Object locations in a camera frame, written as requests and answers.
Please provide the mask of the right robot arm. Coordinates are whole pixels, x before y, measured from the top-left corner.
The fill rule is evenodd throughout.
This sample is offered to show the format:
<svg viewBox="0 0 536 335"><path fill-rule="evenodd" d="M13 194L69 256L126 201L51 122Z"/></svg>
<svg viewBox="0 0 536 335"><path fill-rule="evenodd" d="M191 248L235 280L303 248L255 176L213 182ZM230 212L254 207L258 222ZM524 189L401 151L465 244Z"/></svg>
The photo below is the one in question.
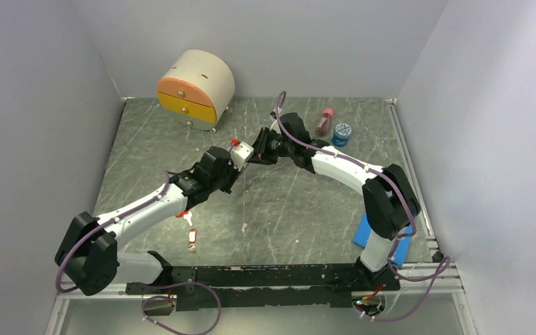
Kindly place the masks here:
<svg viewBox="0 0 536 335"><path fill-rule="evenodd" d="M273 165L279 158L291 158L297 167L330 177L363 197L371 231L359 257L363 266L355 273L360 287L374 289L382 281L382 270L392 264L399 239L414 233L422 209L402 167L368 164L311 138L296 113L277 116L253 143L252 163Z"/></svg>

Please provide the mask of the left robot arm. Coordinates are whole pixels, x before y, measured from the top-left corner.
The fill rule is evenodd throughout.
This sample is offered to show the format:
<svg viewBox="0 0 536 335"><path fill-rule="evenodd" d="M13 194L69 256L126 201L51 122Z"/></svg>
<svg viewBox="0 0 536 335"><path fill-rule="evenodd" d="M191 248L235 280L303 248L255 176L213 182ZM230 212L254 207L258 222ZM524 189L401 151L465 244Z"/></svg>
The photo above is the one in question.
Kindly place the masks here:
<svg viewBox="0 0 536 335"><path fill-rule="evenodd" d="M161 186L143 198L100 216L85 211L76 215L54 257L57 292L80 290L91 296L102 291L122 266L118 250L124 244L207 201L215 191L229 193L253 153L245 142L228 149L210 147L189 169L165 172Z"/></svg>

